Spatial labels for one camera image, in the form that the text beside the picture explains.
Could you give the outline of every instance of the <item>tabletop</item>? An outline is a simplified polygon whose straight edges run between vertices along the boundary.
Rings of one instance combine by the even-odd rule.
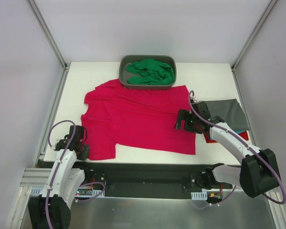
[[[54,123],[72,120],[81,125],[81,115],[86,113],[85,95],[96,86],[117,79],[120,62],[72,62]],[[231,67],[227,63],[176,63],[176,83],[194,90],[198,100],[239,100]],[[70,125],[57,126],[51,135],[55,144],[69,132]],[[54,161],[55,151],[49,146],[44,161]],[[116,145],[116,158],[90,161],[94,163],[139,163],[139,164],[216,164],[239,165],[238,161],[219,143],[206,143],[203,135],[196,136],[196,155],[142,149]]]

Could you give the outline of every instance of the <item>gray bin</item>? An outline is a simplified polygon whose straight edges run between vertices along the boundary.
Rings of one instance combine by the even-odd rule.
[[[129,84],[127,80],[133,76],[138,76],[127,72],[125,69],[126,67],[136,61],[142,61],[144,59],[154,59],[156,61],[161,61],[163,63],[167,63],[171,66],[175,74],[175,80],[173,83],[168,85],[140,85],[140,84]],[[120,82],[124,85],[125,88],[129,89],[151,89],[151,90],[166,90],[170,89],[172,85],[176,82],[176,64],[172,57],[169,56],[158,56],[158,55],[128,55],[125,56],[120,64],[120,71],[119,71],[119,79]]]

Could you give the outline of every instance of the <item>red shirt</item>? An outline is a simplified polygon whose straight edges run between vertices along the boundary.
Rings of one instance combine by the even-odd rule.
[[[195,154],[195,133],[175,130],[179,109],[189,110],[186,86],[169,90],[132,90],[118,79],[86,94],[88,104],[82,125],[89,159],[115,158],[115,144],[145,149]]]

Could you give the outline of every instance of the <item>wall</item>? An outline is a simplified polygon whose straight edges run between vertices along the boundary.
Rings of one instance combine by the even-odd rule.
[[[36,0],[67,62],[163,54],[233,64],[269,0]]]
[[[33,165],[62,69],[24,0],[0,0],[0,229]]]
[[[286,0],[278,2],[236,76],[256,143],[276,153],[286,188]]]

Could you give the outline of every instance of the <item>dark gray cloth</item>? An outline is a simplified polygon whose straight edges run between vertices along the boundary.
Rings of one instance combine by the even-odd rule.
[[[236,99],[206,101],[211,116],[219,116],[234,131],[249,130],[245,114]]]

